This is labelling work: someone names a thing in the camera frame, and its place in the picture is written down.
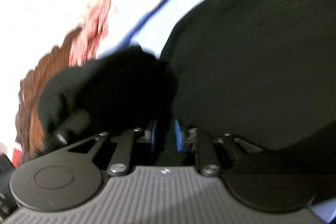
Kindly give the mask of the black pants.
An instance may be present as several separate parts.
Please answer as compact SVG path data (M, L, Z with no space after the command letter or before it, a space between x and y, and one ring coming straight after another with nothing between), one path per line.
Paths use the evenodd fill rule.
M160 58L138 47L67 68L38 103L43 153L89 133L171 118L265 147L233 169L261 183L335 197L335 0L205 0L174 27Z

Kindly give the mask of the wooden carved footboard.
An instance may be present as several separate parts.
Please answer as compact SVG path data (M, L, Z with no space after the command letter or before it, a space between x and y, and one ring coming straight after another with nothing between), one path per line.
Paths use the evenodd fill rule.
M43 147L45 130L42 129L38 117L38 102L46 84L54 75L68 67L73 40L80 34L80 26L66 34L61 46L54 46L46 53L34 69L20 82L18 93L19 109L15 116L17 137L15 141L21 145L22 155L18 165L22 165L37 155Z

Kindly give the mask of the red floral blanket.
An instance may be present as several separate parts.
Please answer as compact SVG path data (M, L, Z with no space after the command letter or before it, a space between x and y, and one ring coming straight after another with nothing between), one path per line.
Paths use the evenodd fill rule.
M68 65L82 66L96 58L100 43L108 36L109 18L118 13L121 0L98 0L87 6L80 33L72 40Z

